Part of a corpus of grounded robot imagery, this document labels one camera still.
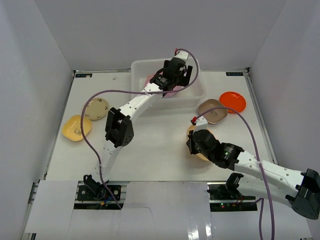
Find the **red-orange plate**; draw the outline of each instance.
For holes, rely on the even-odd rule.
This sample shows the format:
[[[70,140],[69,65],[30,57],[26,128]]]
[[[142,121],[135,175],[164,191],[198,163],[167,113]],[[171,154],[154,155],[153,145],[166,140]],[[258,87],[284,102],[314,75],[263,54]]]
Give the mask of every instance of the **red-orange plate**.
[[[239,93],[234,91],[227,91],[220,96],[219,102],[225,107],[232,108],[238,113],[241,113],[246,108],[246,100]]]

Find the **tan plate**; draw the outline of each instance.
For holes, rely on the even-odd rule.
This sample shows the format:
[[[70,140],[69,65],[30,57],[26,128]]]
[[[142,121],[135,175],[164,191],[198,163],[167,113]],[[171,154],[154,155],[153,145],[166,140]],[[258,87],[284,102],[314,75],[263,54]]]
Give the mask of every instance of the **tan plate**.
[[[62,134],[66,138],[70,139],[71,141],[74,142],[79,142],[82,139],[81,134],[81,127],[80,127],[80,120],[81,116],[80,115],[74,115],[72,116],[63,126],[62,128]],[[92,128],[92,122],[84,117],[83,118],[83,130],[84,130],[84,135],[87,136],[88,133],[90,132]]]
[[[214,107],[224,107],[224,106],[221,102],[219,102],[216,99],[208,99],[207,101],[203,102],[198,107],[198,112],[199,112],[199,114],[202,114],[205,111],[212,109]],[[222,119],[224,119],[227,115],[228,115],[227,109],[216,109],[216,110],[212,110],[212,111],[206,113],[203,116],[206,119],[206,121],[208,122],[208,124],[217,124]]]
[[[90,120],[99,120],[107,115],[109,111],[109,104],[101,97],[92,99],[84,111],[84,116]]]
[[[192,130],[195,130],[195,128],[196,128],[195,125],[191,125],[191,126],[188,128],[188,130],[186,131],[186,140],[187,140],[187,141],[189,140],[189,138],[188,138],[189,132],[192,131]],[[205,156],[203,156],[201,153],[196,154],[196,156],[199,157],[201,160],[209,161],[209,160],[208,160]]]

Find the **table surface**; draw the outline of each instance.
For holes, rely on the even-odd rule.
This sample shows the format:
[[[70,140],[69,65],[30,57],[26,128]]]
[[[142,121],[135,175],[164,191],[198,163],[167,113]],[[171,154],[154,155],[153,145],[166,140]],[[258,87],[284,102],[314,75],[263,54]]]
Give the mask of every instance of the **table surface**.
[[[207,99],[219,99],[224,92],[240,93],[246,99],[242,112],[255,136],[260,157],[271,162],[270,153],[244,76],[226,76],[225,72],[202,71]],[[72,142],[61,129],[73,115],[81,114],[85,102],[93,94],[107,89],[130,90],[130,72],[98,72],[92,77],[75,78],[66,104],[62,123],[49,163],[47,180],[78,180],[94,169],[97,157],[84,141]],[[100,96],[109,105],[119,108],[130,99],[129,94],[104,93]],[[190,120],[198,114],[198,106],[188,108],[147,110],[134,123],[134,138],[120,152],[112,168],[111,181],[225,181],[232,173],[211,162],[190,155],[186,132]],[[87,138],[102,154],[106,117],[92,121]],[[243,121],[229,114],[210,130],[220,142],[233,143],[254,154],[253,141]]]

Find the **white bin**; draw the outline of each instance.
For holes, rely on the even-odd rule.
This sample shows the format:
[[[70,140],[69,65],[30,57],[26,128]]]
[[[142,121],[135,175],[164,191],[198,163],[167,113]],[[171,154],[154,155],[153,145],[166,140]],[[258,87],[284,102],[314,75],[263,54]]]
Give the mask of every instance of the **white bin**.
[[[131,64],[131,90],[141,91],[146,83],[147,77],[154,74],[159,69],[163,68],[164,61],[167,59],[151,59],[151,60],[138,60]],[[193,66],[190,82],[196,76],[196,63],[190,56],[186,62],[186,65]],[[174,109],[174,108],[187,108],[197,105],[200,99],[203,99],[207,95],[201,71],[199,71],[198,77],[187,89],[178,92],[176,95],[170,98],[162,98],[156,102],[152,109]]]

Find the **wall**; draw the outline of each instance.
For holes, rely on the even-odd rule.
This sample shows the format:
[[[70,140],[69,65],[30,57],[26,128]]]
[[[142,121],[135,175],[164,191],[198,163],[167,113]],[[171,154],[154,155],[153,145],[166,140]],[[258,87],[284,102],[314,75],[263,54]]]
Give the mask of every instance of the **wall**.
[[[286,0],[35,0],[73,70],[188,48],[202,69],[252,65]]]
[[[19,239],[72,71],[33,0],[0,0],[0,239]]]
[[[252,65],[252,81],[279,163],[320,173],[320,2],[287,1]],[[308,221],[320,240],[320,220]]]

